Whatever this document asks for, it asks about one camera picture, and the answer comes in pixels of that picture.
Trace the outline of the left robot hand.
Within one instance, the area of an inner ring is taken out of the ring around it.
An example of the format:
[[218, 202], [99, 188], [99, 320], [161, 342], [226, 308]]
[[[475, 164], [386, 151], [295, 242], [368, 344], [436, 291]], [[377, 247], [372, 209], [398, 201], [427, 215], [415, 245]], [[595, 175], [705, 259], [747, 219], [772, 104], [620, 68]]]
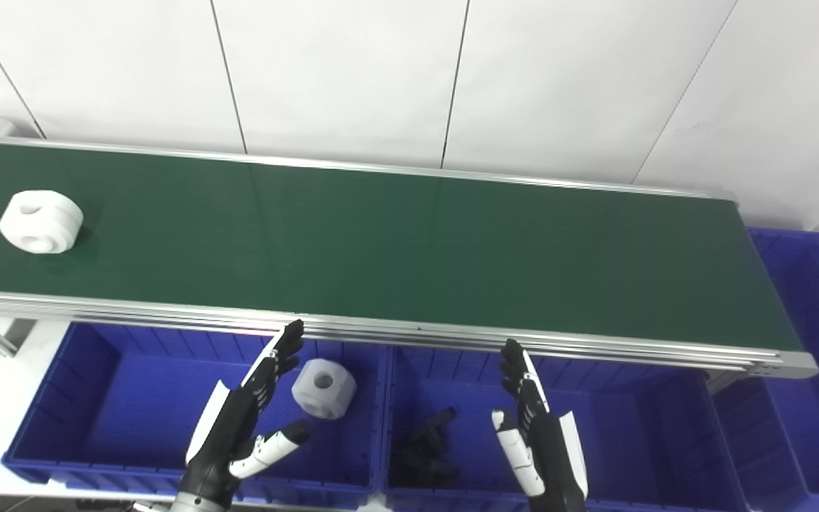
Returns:
[[275, 334], [234, 388], [218, 381], [186, 451], [186, 470], [171, 511], [228, 511], [240, 484], [296, 451], [312, 433], [306, 420], [254, 435], [280, 377], [296, 368], [304, 346], [304, 323]]

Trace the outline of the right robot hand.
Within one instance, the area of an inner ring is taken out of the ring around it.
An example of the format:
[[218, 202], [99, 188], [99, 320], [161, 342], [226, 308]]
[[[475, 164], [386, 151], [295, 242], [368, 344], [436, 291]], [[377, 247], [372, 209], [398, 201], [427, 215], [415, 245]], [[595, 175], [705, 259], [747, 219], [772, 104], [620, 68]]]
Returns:
[[529, 509], [585, 511], [589, 485], [573, 412], [550, 411], [532, 358], [514, 339], [501, 348], [498, 367], [517, 411], [495, 408], [491, 421]]

